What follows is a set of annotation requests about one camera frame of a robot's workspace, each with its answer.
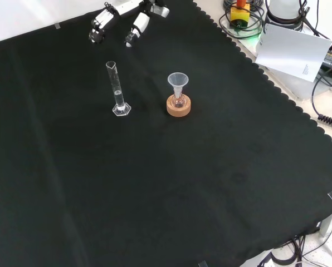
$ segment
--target hexagonal cylinder base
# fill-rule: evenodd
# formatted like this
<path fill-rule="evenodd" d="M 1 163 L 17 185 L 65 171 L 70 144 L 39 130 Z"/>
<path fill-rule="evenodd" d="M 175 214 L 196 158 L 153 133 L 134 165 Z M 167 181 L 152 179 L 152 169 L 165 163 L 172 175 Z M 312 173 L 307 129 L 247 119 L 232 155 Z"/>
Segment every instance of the hexagonal cylinder base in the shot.
<path fill-rule="evenodd" d="M 118 108 L 117 105 L 115 105 L 114 108 L 113 108 L 114 114 L 116 114 L 118 117 L 119 116 L 126 116 L 127 114 L 129 114 L 130 110 L 131 110 L 131 107 L 129 106 L 128 103 L 125 103 L 124 109 Z"/>

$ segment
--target electronic device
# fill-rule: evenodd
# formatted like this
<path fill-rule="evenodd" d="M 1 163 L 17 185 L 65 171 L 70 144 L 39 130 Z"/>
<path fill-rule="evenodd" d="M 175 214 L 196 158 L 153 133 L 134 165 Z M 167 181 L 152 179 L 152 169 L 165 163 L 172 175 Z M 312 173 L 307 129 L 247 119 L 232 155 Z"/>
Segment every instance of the electronic device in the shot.
<path fill-rule="evenodd" d="M 125 38 L 126 46 L 131 47 L 143 35 L 149 24 L 150 15 L 157 14 L 165 18 L 170 12 L 163 0 L 131 0 L 118 6 L 106 2 L 104 5 L 103 11 L 92 20 L 92 30 L 89 33 L 92 43 L 101 43 L 106 37 L 107 30 L 119 19 L 140 12 Z"/>

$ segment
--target white wall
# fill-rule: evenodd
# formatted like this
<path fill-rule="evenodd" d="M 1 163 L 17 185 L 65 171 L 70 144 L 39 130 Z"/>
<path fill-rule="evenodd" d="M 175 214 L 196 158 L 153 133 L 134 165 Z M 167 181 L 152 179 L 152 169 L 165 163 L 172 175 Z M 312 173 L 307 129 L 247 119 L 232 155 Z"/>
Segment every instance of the white wall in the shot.
<path fill-rule="evenodd" d="M 0 41 L 102 9 L 106 0 L 0 0 Z M 110 0 L 110 3 L 125 0 Z"/>

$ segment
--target plastic funnel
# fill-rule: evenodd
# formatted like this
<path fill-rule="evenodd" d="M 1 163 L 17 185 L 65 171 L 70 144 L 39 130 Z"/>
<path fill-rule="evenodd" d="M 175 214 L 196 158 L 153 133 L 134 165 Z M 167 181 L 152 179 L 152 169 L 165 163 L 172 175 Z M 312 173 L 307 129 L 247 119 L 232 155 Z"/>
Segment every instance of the plastic funnel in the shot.
<path fill-rule="evenodd" d="M 173 90 L 175 91 L 175 97 L 179 98 L 182 94 L 182 88 L 185 86 L 189 79 L 188 76 L 181 72 L 175 72 L 168 76 L 167 81 L 172 85 Z"/>

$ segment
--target glass graduated cylinder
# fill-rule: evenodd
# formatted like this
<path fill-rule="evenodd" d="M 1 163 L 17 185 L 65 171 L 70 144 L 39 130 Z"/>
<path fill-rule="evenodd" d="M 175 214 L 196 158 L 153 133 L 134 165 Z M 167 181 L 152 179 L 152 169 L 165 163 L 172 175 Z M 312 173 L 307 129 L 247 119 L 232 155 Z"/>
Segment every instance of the glass graduated cylinder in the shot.
<path fill-rule="evenodd" d="M 121 90 L 121 85 L 119 81 L 119 75 L 116 69 L 116 63 L 114 61 L 108 61 L 106 63 L 106 68 L 108 69 L 111 88 L 113 89 L 115 99 L 115 106 L 113 108 L 113 112 L 117 116 L 125 116 L 129 113 L 131 107 L 128 105 L 128 103 L 124 102 L 123 92 Z"/>

